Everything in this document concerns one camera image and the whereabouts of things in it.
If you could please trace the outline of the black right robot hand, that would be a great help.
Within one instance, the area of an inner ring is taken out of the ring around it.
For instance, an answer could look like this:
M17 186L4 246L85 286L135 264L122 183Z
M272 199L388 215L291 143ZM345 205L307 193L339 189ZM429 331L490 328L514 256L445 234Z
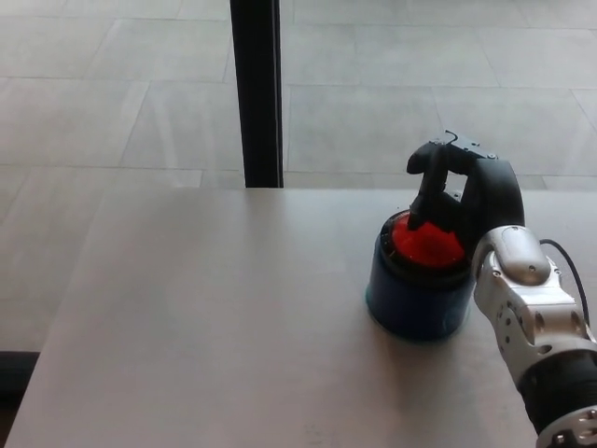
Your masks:
M521 189L509 161L451 131L411 154L407 172L423 176L408 229L430 223L452 232L468 257L490 230L525 224Z

